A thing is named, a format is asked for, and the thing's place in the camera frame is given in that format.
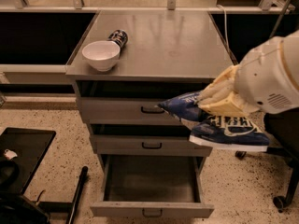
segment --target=gray countertop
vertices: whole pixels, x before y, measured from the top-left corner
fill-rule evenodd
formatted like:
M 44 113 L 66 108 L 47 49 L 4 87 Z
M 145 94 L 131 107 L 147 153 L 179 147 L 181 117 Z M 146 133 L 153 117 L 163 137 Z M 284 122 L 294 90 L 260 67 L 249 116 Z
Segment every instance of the gray countertop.
M 118 29 L 129 37 L 120 61 L 108 72 L 94 70 L 82 49 Z M 210 81 L 231 64 L 205 11 L 102 10 L 66 73 L 76 79 L 198 82 Z

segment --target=bowl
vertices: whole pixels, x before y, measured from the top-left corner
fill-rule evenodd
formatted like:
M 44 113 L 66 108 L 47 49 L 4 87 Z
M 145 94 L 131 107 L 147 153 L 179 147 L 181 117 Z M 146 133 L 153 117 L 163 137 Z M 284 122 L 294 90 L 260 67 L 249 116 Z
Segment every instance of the bowl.
M 121 48 L 113 41 L 95 41 L 82 50 L 87 63 L 98 71 L 110 70 L 120 58 Z

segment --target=floor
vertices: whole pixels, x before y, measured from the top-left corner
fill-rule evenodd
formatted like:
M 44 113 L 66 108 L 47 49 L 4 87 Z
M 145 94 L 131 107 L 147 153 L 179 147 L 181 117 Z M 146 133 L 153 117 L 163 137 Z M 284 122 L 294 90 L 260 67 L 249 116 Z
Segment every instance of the floor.
M 0 108 L 0 132 L 6 127 L 54 130 L 56 136 L 25 196 L 40 201 L 71 202 L 78 176 L 88 166 L 75 223 L 106 224 L 232 224 L 296 223 L 299 218 L 299 191 L 292 205 L 279 213 L 272 204 L 275 195 L 284 195 L 291 169 L 279 157 L 250 153 L 244 160 L 233 151 L 213 150 L 201 173 L 205 203 L 215 210 L 208 219 L 93 217 L 90 204 L 97 200 L 103 172 L 93 154 L 89 133 L 80 119 L 74 98 L 7 98 Z M 263 114 L 252 116 L 263 127 Z M 51 217 L 52 224 L 65 223 L 64 215 Z

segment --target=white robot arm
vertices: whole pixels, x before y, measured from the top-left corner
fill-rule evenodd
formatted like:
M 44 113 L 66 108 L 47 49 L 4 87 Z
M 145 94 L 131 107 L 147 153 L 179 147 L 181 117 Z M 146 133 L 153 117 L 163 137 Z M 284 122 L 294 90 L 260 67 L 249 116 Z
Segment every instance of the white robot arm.
M 299 107 L 299 31 L 252 49 L 200 93 L 198 105 L 212 115 L 230 117 Z

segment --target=black chair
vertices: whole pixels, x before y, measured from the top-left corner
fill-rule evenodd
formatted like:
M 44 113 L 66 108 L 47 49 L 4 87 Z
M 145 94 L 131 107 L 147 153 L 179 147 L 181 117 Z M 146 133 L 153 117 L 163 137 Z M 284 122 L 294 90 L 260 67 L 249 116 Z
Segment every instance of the black chair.
M 273 203 L 279 212 L 292 203 L 299 181 L 299 108 L 277 115 L 264 116 L 265 130 L 271 133 L 282 147 L 269 147 L 268 154 L 290 158 L 288 162 L 292 168 L 292 176 L 286 196 L 277 196 Z M 246 152 L 237 151 L 235 155 L 243 159 Z

